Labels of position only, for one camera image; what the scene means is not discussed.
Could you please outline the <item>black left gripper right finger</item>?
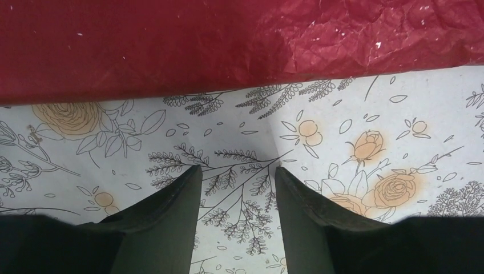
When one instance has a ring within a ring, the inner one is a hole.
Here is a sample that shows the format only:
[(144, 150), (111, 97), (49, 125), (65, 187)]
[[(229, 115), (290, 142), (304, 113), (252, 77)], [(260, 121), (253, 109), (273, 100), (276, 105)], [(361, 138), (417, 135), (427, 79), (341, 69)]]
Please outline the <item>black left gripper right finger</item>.
[(284, 167), (276, 168), (275, 186), (288, 273), (336, 273), (326, 227), (371, 231), (387, 226), (318, 194)]

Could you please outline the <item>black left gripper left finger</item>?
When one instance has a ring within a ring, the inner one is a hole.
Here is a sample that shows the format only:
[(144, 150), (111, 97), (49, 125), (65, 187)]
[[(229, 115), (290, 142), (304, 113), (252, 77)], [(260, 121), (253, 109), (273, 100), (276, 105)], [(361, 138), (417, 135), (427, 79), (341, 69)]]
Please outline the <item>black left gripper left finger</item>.
[(98, 223), (81, 225), (121, 233), (111, 273), (189, 273), (202, 177), (201, 167), (192, 166), (136, 204)]

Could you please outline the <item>dark red wrapping paper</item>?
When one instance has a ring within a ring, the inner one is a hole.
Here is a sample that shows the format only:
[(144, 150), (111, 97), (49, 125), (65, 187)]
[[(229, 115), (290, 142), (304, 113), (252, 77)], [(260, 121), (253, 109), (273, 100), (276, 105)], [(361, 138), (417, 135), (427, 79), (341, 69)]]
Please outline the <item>dark red wrapping paper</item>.
[(2, 106), (482, 63), (482, 1), (1, 2)]

